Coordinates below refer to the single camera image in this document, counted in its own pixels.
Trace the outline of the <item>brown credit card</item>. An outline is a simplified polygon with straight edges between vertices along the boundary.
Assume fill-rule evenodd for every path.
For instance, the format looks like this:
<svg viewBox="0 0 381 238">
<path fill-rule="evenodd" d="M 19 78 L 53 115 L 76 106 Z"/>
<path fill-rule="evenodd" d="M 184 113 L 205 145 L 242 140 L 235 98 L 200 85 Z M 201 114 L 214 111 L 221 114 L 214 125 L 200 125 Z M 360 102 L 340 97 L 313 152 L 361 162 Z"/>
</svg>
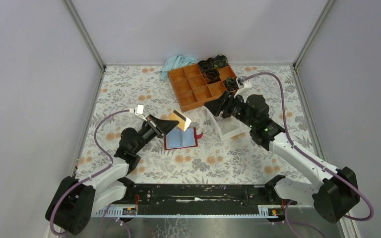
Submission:
<svg viewBox="0 0 381 238">
<path fill-rule="evenodd" d="M 178 121 L 177 127 L 182 131 L 186 131 L 192 122 L 189 117 L 179 110 L 173 110 L 173 112 L 169 114 L 169 120 Z"/>
</svg>

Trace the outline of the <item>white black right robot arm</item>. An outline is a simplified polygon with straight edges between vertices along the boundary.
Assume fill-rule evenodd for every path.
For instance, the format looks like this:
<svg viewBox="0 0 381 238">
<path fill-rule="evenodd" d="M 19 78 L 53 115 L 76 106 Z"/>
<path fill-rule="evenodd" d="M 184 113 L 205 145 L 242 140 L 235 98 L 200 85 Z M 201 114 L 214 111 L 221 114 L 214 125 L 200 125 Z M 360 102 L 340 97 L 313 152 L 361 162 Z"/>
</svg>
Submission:
<svg viewBox="0 0 381 238">
<path fill-rule="evenodd" d="M 215 117 L 234 117 L 242 122 L 250 129 L 255 144 L 281 157 L 308 179 L 303 183 L 275 176 L 264 185 L 267 202 L 277 204 L 283 199 L 309 205 L 330 223 L 338 222 L 360 202 L 355 173 L 323 161 L 294 142 L 287 130 L 270 118 L 262 95 L 250 95 L 244 100 L 224 92 L 204 105 Z"/>
</svg>

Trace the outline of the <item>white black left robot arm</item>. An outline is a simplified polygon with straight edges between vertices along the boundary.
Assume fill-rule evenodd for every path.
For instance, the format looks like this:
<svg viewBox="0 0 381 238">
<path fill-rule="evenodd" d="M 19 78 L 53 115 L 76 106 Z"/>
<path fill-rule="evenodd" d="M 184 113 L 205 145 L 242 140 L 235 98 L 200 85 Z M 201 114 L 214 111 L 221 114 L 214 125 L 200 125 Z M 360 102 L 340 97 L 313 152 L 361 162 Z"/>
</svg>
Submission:
<svg viewBox="0 0 381 238">
<path fill-rule="evenodd" d="M 56 236 L 66 233 L 77 235 L 87 226 L 92 215 L 120 201 L 130 203 L 135 183 L 127 178 L 138 165 L 138 152 L 155 137 L 162 138 L 173 130 L 177 120 L 163 120 L 149 115 L 140 130 L 128 127 L 121 132 L 119 146 L 109 155 L 109 164 L 102 170 L 77 179 L 65 177 L 46 213 L 50 230 Z"/>
</svg>

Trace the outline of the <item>red leather card holder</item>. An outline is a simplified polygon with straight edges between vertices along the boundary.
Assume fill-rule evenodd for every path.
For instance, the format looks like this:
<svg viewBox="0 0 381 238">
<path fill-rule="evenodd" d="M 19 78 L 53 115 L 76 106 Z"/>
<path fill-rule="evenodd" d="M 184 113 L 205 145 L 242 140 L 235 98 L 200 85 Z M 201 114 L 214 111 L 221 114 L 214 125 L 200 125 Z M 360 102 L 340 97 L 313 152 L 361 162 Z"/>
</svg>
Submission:
<svg viewBox="0 0 381 238">
<path fill-rule="evenodd" d="M 197 133 L 195 127 L 189 127 L 186 131 L 173 129 L 164 137 L 165 150 L 197 147 L 198 140 L 203 137 L 203 132 Z"/>
</svg>

